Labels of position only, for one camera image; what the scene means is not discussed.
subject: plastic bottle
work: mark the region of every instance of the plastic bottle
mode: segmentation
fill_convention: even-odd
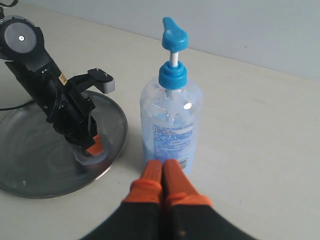
[[[144,87],[140,98],[142,141],[145,161],[177,159],[188,174],[193,165],[203,94],[187,79],[179,51],[188,47],[185,31],[170,17],[163,18],[162,46],[170,51],[159,75]]]

